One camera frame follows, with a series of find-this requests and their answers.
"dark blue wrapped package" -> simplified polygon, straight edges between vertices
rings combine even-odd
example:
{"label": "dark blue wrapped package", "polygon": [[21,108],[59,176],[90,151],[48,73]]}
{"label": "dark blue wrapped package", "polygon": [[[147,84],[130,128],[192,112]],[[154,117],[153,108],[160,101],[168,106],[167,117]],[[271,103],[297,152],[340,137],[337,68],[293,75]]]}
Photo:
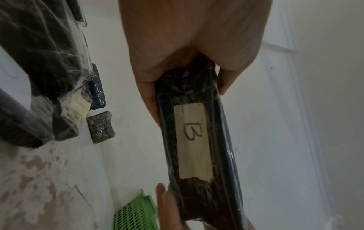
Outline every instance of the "dark blue wrapped package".
{"label": "dark blue wrapped package", "polygon": [[247,230],[215,63],[199,55],[188,67],[166,72],[155,87],[181,219],[200,220],[218,230]]}
{"label": "dark blue wrapped package", "polygon": [[91,109],[101,109],[106,106],[106,99],[104,90],[102,88],[101,79],[99,75],[99,70],[96,65],[92,63],[92,67],[94,70],[94,77],[91,81],[87,83],[88,89],[86,89],[87,94],[92,99]]}

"concrete floor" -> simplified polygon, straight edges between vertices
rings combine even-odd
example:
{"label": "concrete floor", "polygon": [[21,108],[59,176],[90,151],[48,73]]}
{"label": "concrete floor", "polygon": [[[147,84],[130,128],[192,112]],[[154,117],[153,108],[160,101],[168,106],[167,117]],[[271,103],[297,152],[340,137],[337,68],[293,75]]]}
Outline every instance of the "concrete floor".
{"label": "concrete floor", "polygon": [[79,137],[38,149],[0,149],[1,230],[112,229],[102,152],[86,125]]}

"finger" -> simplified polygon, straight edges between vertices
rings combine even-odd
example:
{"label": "finger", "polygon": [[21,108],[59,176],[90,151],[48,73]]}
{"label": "finger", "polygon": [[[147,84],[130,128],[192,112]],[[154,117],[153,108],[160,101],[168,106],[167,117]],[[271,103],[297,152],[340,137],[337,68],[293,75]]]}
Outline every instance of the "finger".
{"label": "finger", "polygon": [[155,193],[157,195],[158,219],[159,219],[159,226],[161,229],[163,229],[164,227],[162,195],[165,191],[166,189],[162,183],[157,184],[157,187],[155,188]]}
{"label": "finger", "polygon": [[136,84],[141,95],[141,99],[149,113],[152,115],[154,121],[159,125],[159,114],[154,82],[143,82],[136,79]]}
{"label": "finger", "polygon": [[165,227],[166,230],[182,230],[182,223],[178,212],[176,199],[171,190],[162,195],[163,208],[165,210]]}
{"label": "finger", "polygon": [[219,75],[217,76],[217,88],[219,90],[219,94],[223,96],[228,88],[234,83],[236,78],[243,72],[243,69],[240,70],[226,70],[220,69]]}

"green plastic crate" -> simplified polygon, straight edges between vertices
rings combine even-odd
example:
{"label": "green plastic crate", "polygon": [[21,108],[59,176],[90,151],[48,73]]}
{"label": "green plastic crate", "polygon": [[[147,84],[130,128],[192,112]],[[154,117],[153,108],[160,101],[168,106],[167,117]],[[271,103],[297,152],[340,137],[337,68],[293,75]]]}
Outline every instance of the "green plastic crate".
{"label": "green plastic crate", "polygon": [[158,230],[157,207],[151,195],[140,195],[123,207],[114,217],[114,230]]}

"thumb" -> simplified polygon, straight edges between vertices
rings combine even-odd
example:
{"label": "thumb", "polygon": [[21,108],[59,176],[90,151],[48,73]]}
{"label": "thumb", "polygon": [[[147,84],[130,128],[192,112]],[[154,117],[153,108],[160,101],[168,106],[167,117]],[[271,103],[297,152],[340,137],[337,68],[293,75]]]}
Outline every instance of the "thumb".
{"label": "thumb", "polygon": [[239,70],[226,70],[220,68],[219,75],[217,76],[217,88],[219,94],[223,96],[228,88],[234,83],[236,78],[243,72],[244,69]]}

